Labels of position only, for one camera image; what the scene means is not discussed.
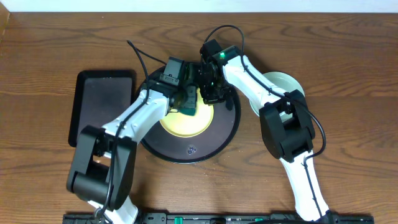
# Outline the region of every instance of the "yellow disc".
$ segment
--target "yellow disc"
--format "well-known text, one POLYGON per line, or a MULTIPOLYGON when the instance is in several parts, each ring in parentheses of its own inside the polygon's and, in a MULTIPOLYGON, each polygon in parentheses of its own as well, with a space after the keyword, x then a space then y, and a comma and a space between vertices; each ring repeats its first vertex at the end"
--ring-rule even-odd
POLYGON ((197 93, 195 115, 189 116, 180 112, 169 113, 165 118, 160 120, 160 124, 168 133, 177 137, 189 138, 204 132, 210 125, 214 115, 213 105, 204 104, 199 89, 197 93))

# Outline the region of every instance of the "black bracket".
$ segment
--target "black bracket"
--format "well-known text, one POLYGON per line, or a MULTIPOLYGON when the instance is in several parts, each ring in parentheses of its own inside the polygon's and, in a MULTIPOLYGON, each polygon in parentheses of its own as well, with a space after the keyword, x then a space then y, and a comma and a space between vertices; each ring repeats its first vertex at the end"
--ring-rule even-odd
MULTIPOLYGON (((285 93, 285 96, 298 101, 307 108, 304 96, 298 90, 285 93)), ((315 130, 311 117, 301 106, 294 106, 283 99, 275 103, 266 103, 259 110, 262 140, 268 151, 276 158, 294 162, 294 157, 313 148, 312 139, 315 130), (293 114, 289 120, 282 122, 279 113, 293 114)))
MULTIPOLYGON (((109 167, 93 160, 110 151, 114 136, 104 129, 85 127, 78 139, 75 155, 70 167, 67 189, 85 201, 93 200, 104 204, 108 191, 109 167)), ((108 209, 119 209, 129 196, 137 143, 130 138, 119 139, 113 176, 113 191, 108 209)))
POLYGON ((224 78, 223 65, 240 52, 236 46, 223 50, 214 39, 203 44, 200 49, 201 72, 196 80, 205 104, 221 103, 230 98, 232 86, 224 78))

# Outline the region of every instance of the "wooden table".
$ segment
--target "wooden table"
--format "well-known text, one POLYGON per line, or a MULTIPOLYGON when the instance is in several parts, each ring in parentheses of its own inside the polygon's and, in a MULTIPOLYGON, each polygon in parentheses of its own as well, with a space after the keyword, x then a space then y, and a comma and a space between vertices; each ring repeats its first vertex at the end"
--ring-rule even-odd
MULTIPOLYGON (((65 187, 80 71, 131 68, 140 83, 126 39, 163 60, 198 60, 221 24, 243 29, 260 71, 283 71, 303 86, 328 138, 315 166, 329 207, 397 223, 397 14, 12 13, 0 45, 0 220, 60 223, 65 212, 93 210, 65 187)), ((224 46, 241 42, 231 29, 215 37, 224 46)), ((160 66, 145 61, 149 71, 160 66)), ((139 146, 133 202, 170 212, 294 211, 285 170, 242 94, 241 104, 235 138, 205 162, 172 164, 139 146)), ((320 143, 318 134, 316 150, 320 143)))

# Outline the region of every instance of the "green connector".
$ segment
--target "green connector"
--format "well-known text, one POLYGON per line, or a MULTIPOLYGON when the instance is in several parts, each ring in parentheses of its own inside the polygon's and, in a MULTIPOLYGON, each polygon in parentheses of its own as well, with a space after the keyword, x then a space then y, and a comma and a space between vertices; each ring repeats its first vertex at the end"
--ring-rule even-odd
POLYGON ((175 217, 174 224, 182 224, 182 217, 175 217))

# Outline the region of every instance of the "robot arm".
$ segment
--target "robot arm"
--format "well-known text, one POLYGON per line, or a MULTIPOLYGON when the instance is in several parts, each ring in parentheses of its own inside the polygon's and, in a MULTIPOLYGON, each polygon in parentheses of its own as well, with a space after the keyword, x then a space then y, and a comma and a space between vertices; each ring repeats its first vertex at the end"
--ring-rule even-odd
MULTIPOLYGON (((245 64, 248 66, 248 70, 251 71, 253 75, 256 76, 258 80, 263 82, 265 85, 267 85, 269 88, 272 88, 274 91, 280 94, 284 94, 286 91, 282 88, 279 88, 275 86, 272 82, 270 82, 262 73, 256 70, 256 68, 253 67, 253 65, 250 63, 249 59, 244 56, 243 58, 245 64)), ((228 63, 223 66, 223 74, 225 77, 225 80, 234 85, 236 88, 241 90, 247 98, 252 102, 254 110, 259 111, 260 110, 260 116, 262 118, 266 118, 266 114, 270 112, 268 111, 263 111, 264 109, 261 109, 264 107, 266 103, 273 104, 277 101, 280 100, 278 96, 270 94, 264 87, 262 87, 260 84, 258 84, 257 81, 253 80, 251 76, 247 73, 244 72, 242 63, 241 63, 241 58, 240 56, 236 56, 232 58, 231 60, 228 61, 228 63)), ((300 141, 293 142, 293 144, 300 145, 300 141)), ((283 166, 285 167, 287 176, 289 178, 290 184, 292 186, 292 190, 294 193, 295 197, 295 208, 297 213, 306 221, 315 221, 318 220, 320 217, 318 208, 315 204, 315 201, 313 199, 313 194, 310 188, 310 184, 307 180, 307 174, 303 166, 303 160, 305 157, 313 154, 312 149, 310 152, 304 151, 299 155, 296 155, 294 157, 294 161, 287 161, 283 157, 279 158, 283 166)), ((310 179, 312 181, 314 193, 317 199, 317 202, 319 204, 322 216, 326 214, 326 211, 329 210, 328 205, 325 203, 322 194, 320 192, 320 188, 318 185, 318 180, 317 176, 315 174, 315 170, 313 167, 313 161, 312 158, 307 161, 308 165, 308 171, 310 175, 310 179)))
MULTIPOLYGON (((95 208, 103 207, 109 174, 108 168, 94 162, 92 156, 104 154, 110 157, 108 141, 115 136, 119 123, 142 103, 146 94, 147 90, 141 90, 137 100, 114 121, 103 125, 102 129, 87 127, 80 134, 67 189, 95 208)), ((109 203, 111 210, 105 211, 105 215, 114 223, 134 223, 137 217, 138 209, 129 198, 136 146, 150 128, 166 116, 168 110, 169 98, 163 93, 149 90, 147 103, 129 118, 119 135, 121 140, 116 151, 114 189, 109 203)))

